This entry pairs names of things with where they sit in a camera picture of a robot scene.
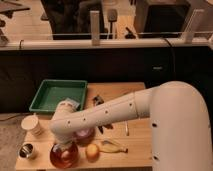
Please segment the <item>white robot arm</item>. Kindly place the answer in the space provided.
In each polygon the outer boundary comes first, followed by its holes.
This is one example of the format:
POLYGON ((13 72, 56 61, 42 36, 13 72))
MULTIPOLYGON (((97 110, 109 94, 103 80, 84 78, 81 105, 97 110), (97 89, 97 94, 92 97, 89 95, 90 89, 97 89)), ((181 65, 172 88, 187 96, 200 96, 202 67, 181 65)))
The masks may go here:
POLYGON ((204 98, 188 83, 166 82, 75 113, 56 113, 50 130, 63 142, 76 131, 148 117, 153 171, 213 171, 211 124, 204 98))

